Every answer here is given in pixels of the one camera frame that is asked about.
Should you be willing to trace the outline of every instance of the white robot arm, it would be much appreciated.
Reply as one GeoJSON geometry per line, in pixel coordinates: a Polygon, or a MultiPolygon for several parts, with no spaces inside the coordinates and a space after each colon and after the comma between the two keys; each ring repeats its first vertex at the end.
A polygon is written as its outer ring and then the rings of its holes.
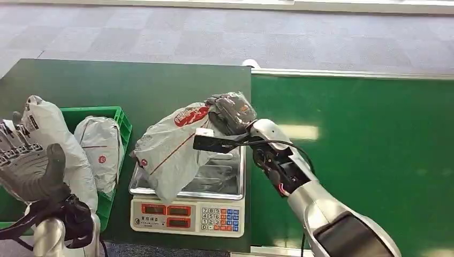
{"type": "Polygon", "coordinates": [[[36,257],[98,257],[100,221],[63,182],[65,153],[59,144],[43,147],[16,122],[0,119],[0,184],[28,203],[25,216],[0,229],[0,240],[19,239],[32,226],[36,257]]]}
{"type": "Polygon", "coordinates": [[[194,149],[228,153],[237,146],[250,146],[255,164],[288,198],[315,257],[401,256],[378,224],[341,203],[319,183],[311,159],[274,122],[255,119],[255,111],[242,95],[217,95],[208,103],[217,107],[216,119],[210,119],[227,127],[224,133],[230,136],[216,138],[212,130],[198,128],[194,149]]]}

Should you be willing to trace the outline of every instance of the stainless steel scale tray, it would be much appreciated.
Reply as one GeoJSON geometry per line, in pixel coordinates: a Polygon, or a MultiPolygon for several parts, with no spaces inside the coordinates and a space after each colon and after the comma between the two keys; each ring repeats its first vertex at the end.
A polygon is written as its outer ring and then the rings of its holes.
{"type": "MultiPolygon", "coordinates": [[[[241,200],[245,194],[245,170],[244,146],[228,154],[218,154],[206,165],[200,167],[194,180],[184,187],[178,196],[241,200]]],[[[148,173],[136,164],[129,184],[129,192],[133,195],[156,195],[155,190],[148,184],[147,176],[148,173]]]]}

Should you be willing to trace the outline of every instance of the scale keypad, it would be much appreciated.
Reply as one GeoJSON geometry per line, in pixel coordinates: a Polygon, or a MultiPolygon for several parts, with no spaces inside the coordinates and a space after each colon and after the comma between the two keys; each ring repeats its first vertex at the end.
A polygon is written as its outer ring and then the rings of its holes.
{"type": "Polygon", "coordinates": [[[241,212],[238,207],[202,207],[201,210],[202,230],[231,232],[238,232],[240,230],[239,220],[241,212]]]}

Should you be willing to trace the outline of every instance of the green plastic basket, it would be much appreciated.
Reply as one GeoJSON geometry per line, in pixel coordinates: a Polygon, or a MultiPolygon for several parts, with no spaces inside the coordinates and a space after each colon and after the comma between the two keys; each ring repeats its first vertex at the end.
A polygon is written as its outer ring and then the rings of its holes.
{"type": "MultiPolygon", "coordinates": [[[[109,106],[109,107],[82,107],[82,108],[61,108],[63,117],[65,118],[68,129],[71,133],[74,133],[75,127],[87,116],[99,116],[99,117],[108,117],[114,119],[120,126],[120,135],[122,137],[123,149],[126,151],[129,139],[131,137],[132,125],[127,119],[125,113],[121,107],[118,106],[109,106]]],[[[3,188],[0,188],[0,199],[4,202],[4,199],[13,198],[8,195],[3,188]]],[[[98,210],[97,215],[101,221],[101,232],[104,231],[109,222],[110,211],[112,210],[112,203],[114,201],[116,189],[113,190],[112,199],[109,199],[106,194],[98,192],[98,210]]],[[[0,222],[0,228],[6,228],[11,226],[15,221],[4,221],[0,222]]]]}

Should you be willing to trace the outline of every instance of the red stripe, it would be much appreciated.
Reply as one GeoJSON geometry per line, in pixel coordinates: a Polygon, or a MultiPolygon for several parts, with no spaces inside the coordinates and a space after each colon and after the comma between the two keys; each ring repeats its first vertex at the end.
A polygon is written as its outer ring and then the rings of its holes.
{"type": "Polygon", "coordinates": [[[107,147],[107,146],[83,146],[82,148],[100,148],[100,147],[107,147]]]}
{"type": "MultiPolygon", "coordinates": [[[[205,123],[203,123],[202,126],[200,126],[200,127],[205,126],[205,124],[206,124],[207,122],[208,122],[208,120],[206,120],[205,123]]],[[[165,158],[165,159],[164,159],[164,160],[163,160],[163,161],[162,161],[162,162],[161,162],[161,163],[160,163],[160,164],[159,164],[151,173],[150,173],[150,175],[153,174],[153,172],[155,172],[155,171],[156,171],[164,162],[167,161],[167,159],[169,159],[169,158],[172,156],[172,154],[174,154],[176,151],[178,151],[178,149],[180,149],[180,148],[181,148],[186,142],[188,142],[188,140],[191,139],[191,137],[193,137],[194,135],[195,135],[195,132],[192,133],[188,138],[186,138],[185,141],[183,141],[183,143],[181,143],[177,148],[175,148],[175,150],[173,150],[172,153],[170,153],[169,156],[167,156],[167,157],[166,157],[166,158],[165,158]]]]}

